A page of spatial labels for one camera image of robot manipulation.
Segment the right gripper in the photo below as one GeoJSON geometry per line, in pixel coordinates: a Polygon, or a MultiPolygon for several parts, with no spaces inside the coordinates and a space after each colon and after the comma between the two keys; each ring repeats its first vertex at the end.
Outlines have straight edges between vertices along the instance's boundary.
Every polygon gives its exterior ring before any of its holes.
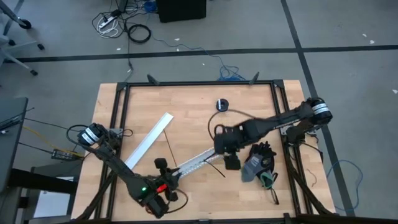
{"type": "Polygon", "coordinates": [[[241,161],[237,152],[242,146],[239,144],[243,140],[240,129],[237,126],[228,127],[217,124],[214,128],[213,138],[215,153],[223,155],[226,170],[240,170],[241,161]]]}

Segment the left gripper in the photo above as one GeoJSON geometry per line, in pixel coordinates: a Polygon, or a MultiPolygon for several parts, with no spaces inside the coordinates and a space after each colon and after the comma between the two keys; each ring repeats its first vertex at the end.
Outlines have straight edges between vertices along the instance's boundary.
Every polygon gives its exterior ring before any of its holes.
{"type": "Polygon", "coordinates": [[[178,200],[176,190],[178,182],[181,178],[181,171],[178,167],[169,168],[165,158],[156,158],[156,168],[160,171],[160,175],[155,179],[156,192],[164,193],[168,201],[175,202],[178,200]]]}

